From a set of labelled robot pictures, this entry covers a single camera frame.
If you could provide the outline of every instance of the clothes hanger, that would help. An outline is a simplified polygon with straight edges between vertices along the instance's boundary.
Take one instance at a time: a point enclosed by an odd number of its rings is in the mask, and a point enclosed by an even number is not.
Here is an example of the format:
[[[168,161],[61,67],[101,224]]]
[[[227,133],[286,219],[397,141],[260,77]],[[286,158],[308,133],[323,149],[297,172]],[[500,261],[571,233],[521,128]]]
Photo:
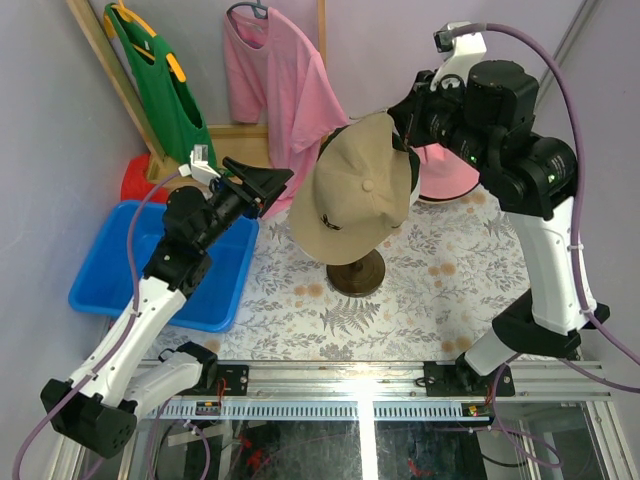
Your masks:
[[[251,7],[251,10],[253,10],[253,15],[254,17],[260,19],[260,20],[264,20],[265,18],[267,18],[267,13],[260,13],[260,10],[264,10],[265,12],[268,11],[268,8],[265,7],[264,5],[262,5],[260,3],[260,0],[256,0],[256,3],[253,2],[238,2],[235,3],[233,5],[231,5],[229,7],[229,9],[227,10],[227,16],[229,18],[231,18],[231,11],[236,8],[236,7]]]
[[[119,4],[113,5],[113,8],[117,10],[118,13],[120,13],[120,16],[125,22],[131,23],[132,21],[135,21],[151,36],[151,38],[156,37],[158,35],[149,26],[149,24],[147,24],[147,22],[145,22],[142,18],[140,18],[136,13],[132,12],[127,7],[125,7],[123,0],[119,0]],[[115,27],[111,23],[111,19],[107,16],[106,13],[104,14],[104,25],[105,25],[105,30],[107,32],[107,36],[109,38],[115,38],[116,37]],[[135,48],[138,52],[140,52],[150,60],[155,61],[156,57],[154,57],[152,54],[147,52],[144,48],[138,45],[133,45],[133,48]],[[169,67],[171,71],[175,74],[178,81],[180,83],[185,83],[187,81],[187,76],[185,75],[184,70],[182,70],[182,67],[178,63],[178,60],[176,59],[176,56],[173,53],[167,54],[167,62],[169,63]]]

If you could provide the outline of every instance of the red object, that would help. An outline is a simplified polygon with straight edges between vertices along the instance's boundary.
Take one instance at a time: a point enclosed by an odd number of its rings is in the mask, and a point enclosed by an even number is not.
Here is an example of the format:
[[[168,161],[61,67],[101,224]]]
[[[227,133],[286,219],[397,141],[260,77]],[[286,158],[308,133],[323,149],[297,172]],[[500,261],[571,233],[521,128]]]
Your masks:
[[[146,178],[147,168],[149,168],[149,160],[151,154],[146,153],[134,158],[129,162],[127,171],[122,179],[122,187],[120,188],[120,200],[142,200],[147,193],[154,187]],[[161,188],[153,197],[153,203],[167,203],[169,192]]]
[[[238,435],[238,440],[240,440],[242,442],[242,446],[244,448],[251,448],[253,447],[253,443],[251,443],[251,440],[248,440],[247,438],[244,437],[244,435],[240,434]]]
[[[486,407],[493,400],[493,385],[490,383],[487,387],[487,396],[484,399],[484,406]]]
[[[413,460],[409,459],[409,470],[411,470],[411,474],[414,477],[433,477],[435,475],[434,472],[432,472],[431,470],[420,470],[418,467],[416,467],[416,464],[413,463]]]
[[[220,412],[222,412],[222,399],[224,398],[224,392],[227,390],[227,379],[221,378],[218,380],[218,402],[220,402]]]
[[[262,449],[261,448],[253,452],[253,455],[251,455],[249,457],[249,460],[247,460],[247,465],[252,467],[254,472],[260,468],[260,466],[262,465]]]

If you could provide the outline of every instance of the pink cloth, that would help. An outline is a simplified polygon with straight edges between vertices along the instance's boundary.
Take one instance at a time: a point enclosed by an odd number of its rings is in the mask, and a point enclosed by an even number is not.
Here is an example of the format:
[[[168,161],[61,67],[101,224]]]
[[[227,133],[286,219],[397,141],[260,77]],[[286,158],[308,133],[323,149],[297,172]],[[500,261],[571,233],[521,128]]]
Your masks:
[[[268,213],[274,215],[291,204],[313,169],[322,137],[346,125],[347,117],[320,53],[290,20],[274,8],[262,20],[235,11],[231,16],[225,16],[224,35],[231,116],[257,123],[266,108],[271,164],[294,171]]]
[[[420,195],[433,200],[460,197],[477,184],[480,174],[438,144],[414,148],[420,157]]]

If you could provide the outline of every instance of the black mount bracket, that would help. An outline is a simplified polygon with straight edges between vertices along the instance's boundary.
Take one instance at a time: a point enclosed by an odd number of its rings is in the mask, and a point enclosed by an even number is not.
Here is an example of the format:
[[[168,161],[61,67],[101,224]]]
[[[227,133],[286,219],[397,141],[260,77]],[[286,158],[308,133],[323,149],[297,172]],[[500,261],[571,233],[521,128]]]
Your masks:
[[[502,343],[514,352],[554,358],[567,358],[580,346],[577,331],[560,335],[539,326],[533,319],[532,308],[531,290],[527,290],[493,319],[493,330]],[[610,316],[609,307],[599,303],[594,315],[605,322]],[[593,326],[589,323],[584,328]]]
[[[162,215],[164,235],[144,267],[145,278],[159,278],[187,298],[211,267],[207,249],[240,216],[264,215],[293,175],[291,170],[250,167],[229,157],[223,165],[242,183],[227,177],[212,180],[209,199],[193,186],[171,192]]]
[[[217,395],[220,381],[224,379],[225,397],[246,397],[249,388],[249,365],[218,365],[213,382],[207,387],[202,384],[180,392],[180,395]]]
[[[49,380],[40,393],[45,410],[50,412],[69,392],[71,386],[59,380]],[[136,431],[138,419],[126,408],[103,405],[102,398],[81,393],[51,420],[53,429],[109,459],[122,451]]]
[[[424,362],[424,383],[428,397],[486,397],[493,389],[496,372],[486,377],[478,377],[470,372],[472,382],[464,381],[461,369],[469,368],[457,361],[454,363]],[[498,391],[494,396],[514,397],[516,390],[513,386],[511,369],[506,367],[498,383]]]
[[[176,352],[183,352],[191,355],[202,364],[200,380],[194,388],[210,389],[214,388],[218,378],[218,356],[208,348],[194,342],[187,342],[180,345]]]

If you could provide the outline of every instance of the wooden hat stand base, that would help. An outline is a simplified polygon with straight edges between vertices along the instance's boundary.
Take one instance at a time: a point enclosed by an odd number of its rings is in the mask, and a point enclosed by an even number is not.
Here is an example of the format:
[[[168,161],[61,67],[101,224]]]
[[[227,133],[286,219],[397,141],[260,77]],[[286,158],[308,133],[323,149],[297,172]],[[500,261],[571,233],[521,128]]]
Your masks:
[[[333,288],[343,295],[366,297],[382,284],[385,271],[382,255],[372,250],[348,265],[327,265],[327,278]]]

